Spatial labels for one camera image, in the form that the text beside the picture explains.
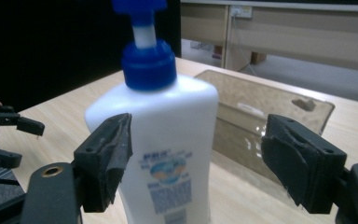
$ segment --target bottle label logo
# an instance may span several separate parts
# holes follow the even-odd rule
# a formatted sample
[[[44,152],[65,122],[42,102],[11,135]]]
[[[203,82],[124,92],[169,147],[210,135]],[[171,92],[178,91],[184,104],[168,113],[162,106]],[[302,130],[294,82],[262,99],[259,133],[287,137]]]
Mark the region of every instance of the bottle label logo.
[[[154,179],[147,185],[156,214],[166,214],[191,202],[191,178],[186,169],[191,152],[161,150],[144,154],[141,168]]]

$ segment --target blue pump head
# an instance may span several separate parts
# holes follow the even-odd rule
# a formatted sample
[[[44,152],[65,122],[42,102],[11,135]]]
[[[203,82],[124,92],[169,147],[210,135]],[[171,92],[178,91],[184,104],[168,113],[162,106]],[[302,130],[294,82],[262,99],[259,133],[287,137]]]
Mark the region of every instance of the blue pump head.
[[[116,13],[130,14],[135,41],[124,48],[121,65],[126,85],[138,91],[153,91],[176,80],[171,47],[156,39],[154,12],[167,7],[166,0],[112,0]]]

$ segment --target floor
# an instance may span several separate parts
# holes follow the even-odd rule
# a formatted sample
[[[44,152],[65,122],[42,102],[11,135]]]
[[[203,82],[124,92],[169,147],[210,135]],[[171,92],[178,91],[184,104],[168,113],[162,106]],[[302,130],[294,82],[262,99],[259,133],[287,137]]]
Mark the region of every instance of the floor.
[[[182,58],[218,67],[221,63],[213,57],[213,46],[185,39]],[[268,55],[240,72],[358,101],[357,70]]]

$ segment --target transparent plastic sheet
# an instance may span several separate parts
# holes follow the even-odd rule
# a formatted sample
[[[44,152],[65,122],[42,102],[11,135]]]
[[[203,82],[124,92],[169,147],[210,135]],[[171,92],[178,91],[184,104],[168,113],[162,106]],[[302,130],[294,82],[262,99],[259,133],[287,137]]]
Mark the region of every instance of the transparent plastic sheet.
[[[196,76],[219,92],[213,149],[239,164],[280,183],[261,158],[261,136],[268,114],[295,119],[317,134],[334,105],[290,91],[207,70]]]

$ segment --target pump dispenser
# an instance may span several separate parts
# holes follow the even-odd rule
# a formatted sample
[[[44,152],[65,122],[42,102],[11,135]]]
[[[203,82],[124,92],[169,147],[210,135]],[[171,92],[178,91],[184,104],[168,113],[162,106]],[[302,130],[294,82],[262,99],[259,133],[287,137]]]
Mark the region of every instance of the pump dispenser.
[[[154,11],[165,0],[113,0],[131,16],[134,42],[121,60],[125,83],[86,111],[93,132],[131,113],[133,155],[118,189],[130,224],[206,224],[208,179],[218,103],[214,86],[176,75],[171,47],[156,39]]]

